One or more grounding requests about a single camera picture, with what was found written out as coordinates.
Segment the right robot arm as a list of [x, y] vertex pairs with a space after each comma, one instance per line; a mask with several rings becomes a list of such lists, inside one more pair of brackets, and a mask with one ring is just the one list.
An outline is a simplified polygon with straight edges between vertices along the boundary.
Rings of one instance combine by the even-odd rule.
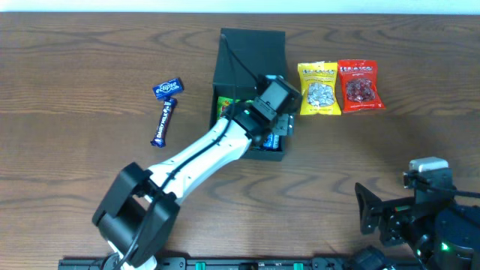
[[388, 201], [355, 184], [361, 233], [378, 230], [385, 247], [408, 245], [423, 269], [478, 269], [479, 207], [456, 198], [479, 194], [458, 190], [449, 168], [411, 169], [403, 183], [414, 195]]

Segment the dark green open box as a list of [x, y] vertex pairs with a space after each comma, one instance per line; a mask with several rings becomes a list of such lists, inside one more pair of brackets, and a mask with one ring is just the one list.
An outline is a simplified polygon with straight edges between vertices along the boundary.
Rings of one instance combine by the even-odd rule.
[[220, 41], [212, 82], [210, 127], [217, 121], [218, 98], [229, 98], [233, 87], [236, 87], [238, 99], [253, 100], [257, 96], [257, 83], [249, 71], [256, 76], [278, 75], [287, 78], [283, 31], [222, 28], [220, 33], [227, 37], [229, 48], [238, 60], [233, 62], [235, 70], [231, 71], [227, 48], [224, 42]]

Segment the blue cookie pack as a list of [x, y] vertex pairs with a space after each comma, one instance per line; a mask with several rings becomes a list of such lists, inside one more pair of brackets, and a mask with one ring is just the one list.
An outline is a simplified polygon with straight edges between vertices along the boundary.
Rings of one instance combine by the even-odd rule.
[[280, 136], [270, 133], [262, 144], [262, 149], [266, 151], [277, 151], [280, 145]]

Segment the red Hacks candy bag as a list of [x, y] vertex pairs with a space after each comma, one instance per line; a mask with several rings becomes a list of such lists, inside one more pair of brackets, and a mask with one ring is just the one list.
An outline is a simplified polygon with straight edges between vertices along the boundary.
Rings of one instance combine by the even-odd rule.
[[337, 69], [343, 95], [343, 113], [386, 108], [377, 91], [376, 61], [343, 59], [337, 62]]

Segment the yellow Hacks candy bag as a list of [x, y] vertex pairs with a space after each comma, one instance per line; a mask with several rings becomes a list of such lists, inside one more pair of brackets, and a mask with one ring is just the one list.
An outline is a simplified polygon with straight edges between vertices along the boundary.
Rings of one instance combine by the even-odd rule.
[[341, 109], [335, 93], [338, 63], [332, 61], [299, 63], [297, 70], [302, 94], [299, 114], [340, 116]]

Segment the Haribo worms candy bag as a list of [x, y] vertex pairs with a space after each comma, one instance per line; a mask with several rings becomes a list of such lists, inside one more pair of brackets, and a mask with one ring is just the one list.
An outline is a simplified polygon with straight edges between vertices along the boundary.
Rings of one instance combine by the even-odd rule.
[[238, 103], [252, 104], [253, 100], [248, 100], [248, 99], [233, 100], [232, 98], [220, 96], [217, 99], [217, 112], [216, 112], [216, 116], [217, 116], [216, 119], [217, 120], [230, 115], [230, 106], [232, 105], [232, 103], [235, 103], [235, 104], [238, 104]]

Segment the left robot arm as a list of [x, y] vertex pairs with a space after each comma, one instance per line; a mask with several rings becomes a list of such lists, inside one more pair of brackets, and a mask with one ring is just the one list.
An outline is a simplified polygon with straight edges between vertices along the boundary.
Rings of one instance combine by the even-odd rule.
[[212, 174], [262, 144], [302, 94], [280, 76], [263, 76], [252, 102], [234, 100], [215, 125], [177, 155], [143, 169], [133, 162], [115, 177], [92, 223], [118, 254], [115, 269], [154, 269], [184, 199]]

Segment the blue eclipse gum pack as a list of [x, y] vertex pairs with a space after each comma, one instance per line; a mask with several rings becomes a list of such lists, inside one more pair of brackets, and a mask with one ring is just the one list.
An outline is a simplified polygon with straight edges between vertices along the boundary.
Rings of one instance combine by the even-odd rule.
[[165, 100], [173, 95], [183, 92], [185, 87], [179, 77], [162, 82], [152, 88], [157, 100]]

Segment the purple Dairy Milk bar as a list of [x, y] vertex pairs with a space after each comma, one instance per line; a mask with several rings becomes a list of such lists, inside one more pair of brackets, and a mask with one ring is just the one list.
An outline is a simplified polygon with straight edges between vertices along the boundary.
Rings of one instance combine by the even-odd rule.
[[166, 145], [167, 128], [177, 103], [178, 101], [174, 97], [170, 97], [163, 102], [163, 109], [161, 111], [157, 129], [151, 141], [152, 146], [163, 148]]

